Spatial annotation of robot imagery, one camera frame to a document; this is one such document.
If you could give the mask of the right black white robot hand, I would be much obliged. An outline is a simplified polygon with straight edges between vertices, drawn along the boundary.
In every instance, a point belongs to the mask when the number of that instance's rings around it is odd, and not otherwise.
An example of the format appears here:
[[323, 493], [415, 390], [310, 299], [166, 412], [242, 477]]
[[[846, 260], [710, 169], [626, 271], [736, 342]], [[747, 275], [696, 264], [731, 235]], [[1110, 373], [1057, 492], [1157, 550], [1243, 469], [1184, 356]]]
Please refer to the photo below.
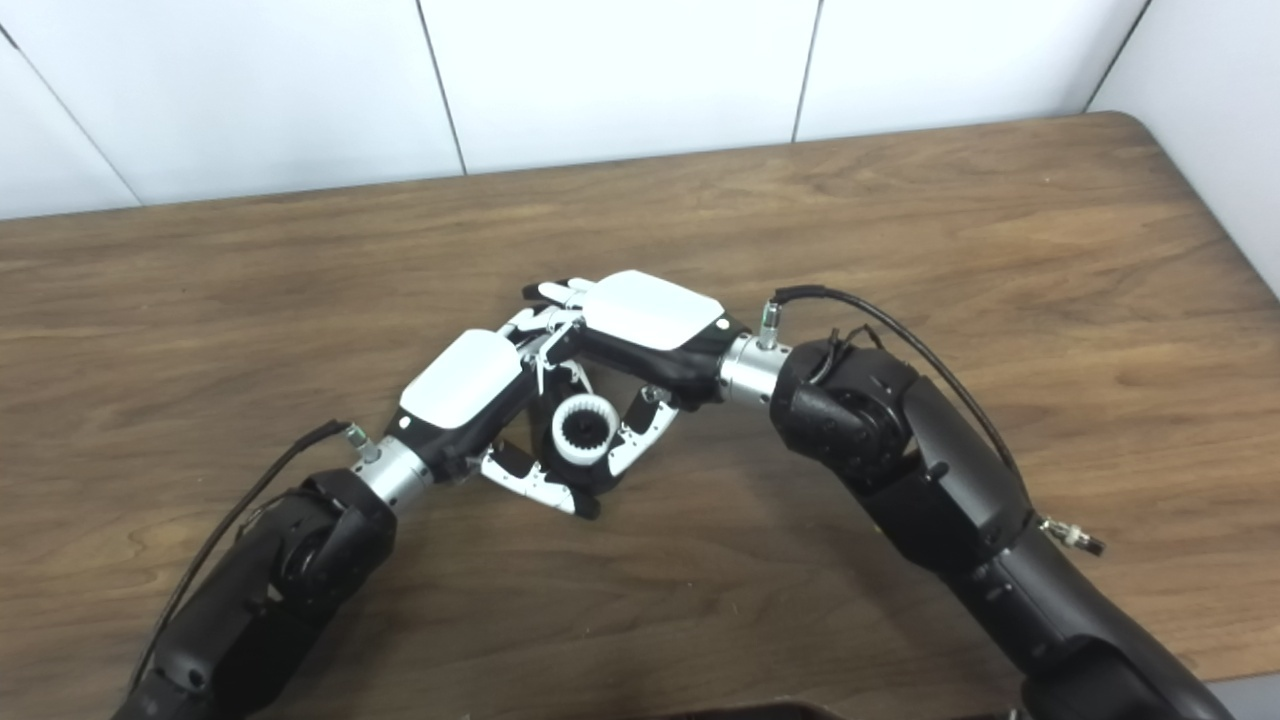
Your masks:
[[640, 270], [530, 284], [530, 309], [581, 320], [580, 380], [557, 380], [543, 455], [570, 486], [616, 487], [684, 413], [728, 400], [748, 328], [719, 301]]

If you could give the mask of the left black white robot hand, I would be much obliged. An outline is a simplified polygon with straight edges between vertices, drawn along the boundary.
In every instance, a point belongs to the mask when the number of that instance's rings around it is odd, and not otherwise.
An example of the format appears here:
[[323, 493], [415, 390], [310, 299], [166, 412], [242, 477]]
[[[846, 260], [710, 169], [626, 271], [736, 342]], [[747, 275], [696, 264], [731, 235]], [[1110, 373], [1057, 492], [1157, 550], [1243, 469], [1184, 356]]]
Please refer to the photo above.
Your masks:
[[467, 329], [402, 391], [366, 482], [390, 502], [433, 484], [480, 475], [571, 516], [594, 520], [599, 502], [530, 452], [502, 439], [513, 419], [557, 380], [580, 380], [581, 320], [530, 307], [500, 329]]

